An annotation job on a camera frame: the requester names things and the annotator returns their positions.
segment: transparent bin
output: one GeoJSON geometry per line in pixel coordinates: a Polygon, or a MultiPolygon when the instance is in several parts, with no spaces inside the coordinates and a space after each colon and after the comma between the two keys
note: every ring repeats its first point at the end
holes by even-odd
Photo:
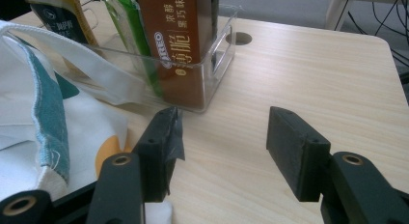
{"type": "MultiPolygon", "coordinates": [[[[181,64],[148,56],[130,54],[126,51],[104,2],[99,0],[90,1],[85,3],[83,8],[99,44],[99,47],[89,46],[89,48],[101,53],[101,56],[122,70],[144,77],[147,81],[144,96],[145,103],[153,104],[158,102],[195,112],[206,111],[234,57],[236,7],[219,6],[217,38],[198,64],[181,64]],[[181,71],[177,73],[177,76],[173,77],[160,78],[161,76],[158,75],[158,85],[152,86],[151,75],[147,75],[146,68],[148,66],[150,69],[158,69],[161,64],[178,66],[178,69],[181,69],[181,71]],[[189,88],[178,85],[177,77],[183,77],[189,73],[183,72],[184,70],[194,72],[193,74],[195,75],[192,78],[194,82],[191,83],[189,88]],[[172,91],[177,91],[177,93],[169,95],[169,93],[167,94],[166,91],[163,91],[166,88],[171,88],[172,91]]],[[[88,81],[84,77],[78,77],[75,80],[89,86],[95,86],[93,82],[88,81]]]]}

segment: white tote bag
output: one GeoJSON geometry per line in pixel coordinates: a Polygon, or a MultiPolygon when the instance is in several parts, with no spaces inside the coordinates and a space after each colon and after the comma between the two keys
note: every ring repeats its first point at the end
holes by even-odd
{"type": "Polygon", "coordinates": [[[126,118],[95,98],[140,102],[144,89],[142,79],[77,42],[0,20],[0,200],[28,189],[46,190],[55,200],[94,182],[98,152],[123,151],[127,133],[126,118]],[[48,45],[105,90],[56,74],[10,31],[48,45]]]}

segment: light wood surface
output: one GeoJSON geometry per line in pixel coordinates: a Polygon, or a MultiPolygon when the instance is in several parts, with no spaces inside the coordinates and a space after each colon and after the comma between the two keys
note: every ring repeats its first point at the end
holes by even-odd
{"type": "MultiPolygon", "coordinates": [[[[361,154],[409,192],[409,107],[386,42],[369,36],[238,19],[253,37],[203,114],[183,113],[186,160],[171,181],[173,223],[322,223],[299,203],[266,150],[270,106],[292,110],[332,143],[361,154]]],[[[132,144],[165,106],[113,107],[132,144]]]]}

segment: brown box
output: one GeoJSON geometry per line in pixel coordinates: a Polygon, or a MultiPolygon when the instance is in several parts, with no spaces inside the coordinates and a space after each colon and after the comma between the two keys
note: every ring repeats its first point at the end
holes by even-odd
{"type": "Polygon", "coordinates": [[[163,99],[179,106],[205,107],[203,73],[184,64],[200,63],[211,47],[211,0],[138,3],[152,56],[169,61],[157,67],[163,99]]]}

